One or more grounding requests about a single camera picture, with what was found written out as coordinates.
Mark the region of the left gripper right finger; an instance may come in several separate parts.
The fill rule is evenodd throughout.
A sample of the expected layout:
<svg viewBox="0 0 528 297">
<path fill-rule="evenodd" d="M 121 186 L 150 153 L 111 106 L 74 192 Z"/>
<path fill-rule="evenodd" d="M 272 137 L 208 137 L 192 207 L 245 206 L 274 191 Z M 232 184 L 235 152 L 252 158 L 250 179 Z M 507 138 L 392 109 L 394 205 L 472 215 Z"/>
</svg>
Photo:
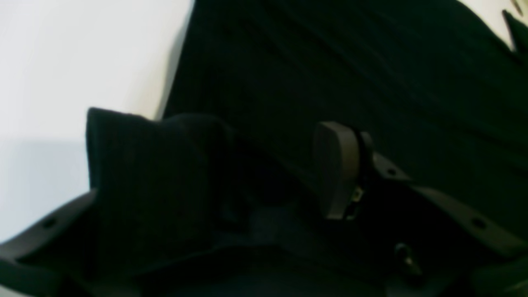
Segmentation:
<svg viewBox="0 0 528 297">
<path fill-rule="evenodd" d="M 527 241 L 417 184 L 366 131 L 320 122 L 313 155 L 323 217 L 360 229 L 387 270 L 387 297 L 526 297 Z"/>
</svg>

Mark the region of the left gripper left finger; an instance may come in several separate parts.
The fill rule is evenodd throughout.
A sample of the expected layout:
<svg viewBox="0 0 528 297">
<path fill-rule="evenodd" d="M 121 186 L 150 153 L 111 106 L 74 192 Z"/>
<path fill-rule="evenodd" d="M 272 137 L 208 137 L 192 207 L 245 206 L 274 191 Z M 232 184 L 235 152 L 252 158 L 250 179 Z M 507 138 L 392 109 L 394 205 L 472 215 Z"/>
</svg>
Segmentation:
<svg viewBox="0 0 528 297">
<path fill-rule="evenodd" d="M 1 287 L 30 297 L 58 297 L 67 288 L 67 278 L 60 274 L 21 263 L 59 238 L 94 203 L 97 190 L 92 189 L 57 207 L 1 243 Z"/>
</svg>

